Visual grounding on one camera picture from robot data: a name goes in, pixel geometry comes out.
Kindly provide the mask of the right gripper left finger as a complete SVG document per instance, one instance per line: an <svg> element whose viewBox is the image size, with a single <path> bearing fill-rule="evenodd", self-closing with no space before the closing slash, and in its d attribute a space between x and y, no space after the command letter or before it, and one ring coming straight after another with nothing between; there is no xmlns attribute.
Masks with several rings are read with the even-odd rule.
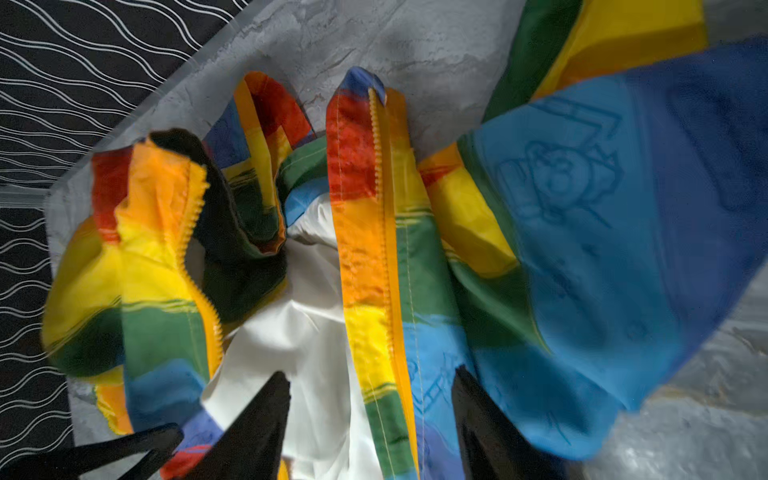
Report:
<svg viewBox="0 0 768 480"><path fill-rule="evenodd" d="M286 479L282 446L290 382L274 373L185 479Z"/></svg>

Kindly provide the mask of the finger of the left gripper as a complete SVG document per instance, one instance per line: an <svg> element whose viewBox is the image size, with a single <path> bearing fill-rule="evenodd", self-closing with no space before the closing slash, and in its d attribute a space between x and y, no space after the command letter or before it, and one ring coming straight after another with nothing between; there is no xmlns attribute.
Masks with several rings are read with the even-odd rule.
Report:
<svg viewBox="0 0 768 480"><path fill-rule="evenodd" d="M171 423L114 440L29 455L1 468L2 479L78 479L127 457L143 458L120 479L149 479L173 455L184 439L180 426Z"/></svg>

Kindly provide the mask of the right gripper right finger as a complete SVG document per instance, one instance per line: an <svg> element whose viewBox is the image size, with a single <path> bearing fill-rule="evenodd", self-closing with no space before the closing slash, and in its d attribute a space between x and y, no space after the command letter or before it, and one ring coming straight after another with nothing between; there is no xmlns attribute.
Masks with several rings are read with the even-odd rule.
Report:
<svg viewBox="0 0 768 480"><path fill-rule="evenodd" d="M451 395L467 479L567 477L522 436L465 366L456 369Z"/></svg>

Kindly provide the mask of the rainbow striped jacket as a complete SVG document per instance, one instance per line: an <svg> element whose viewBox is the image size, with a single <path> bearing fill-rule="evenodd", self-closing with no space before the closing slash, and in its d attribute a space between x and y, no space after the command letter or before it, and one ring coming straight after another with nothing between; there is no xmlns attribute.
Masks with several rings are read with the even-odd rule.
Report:
<svg viewBox="0 0 768 480"><path fill-rule="evenodd" d="M286 479L467 479L465 366L564 472L767 257L767 39L698 1L530 1L482 124L424 159L351 68L317 136L250 72L204 137L95 154L42 345L185 479L276 372Z"/></svg>

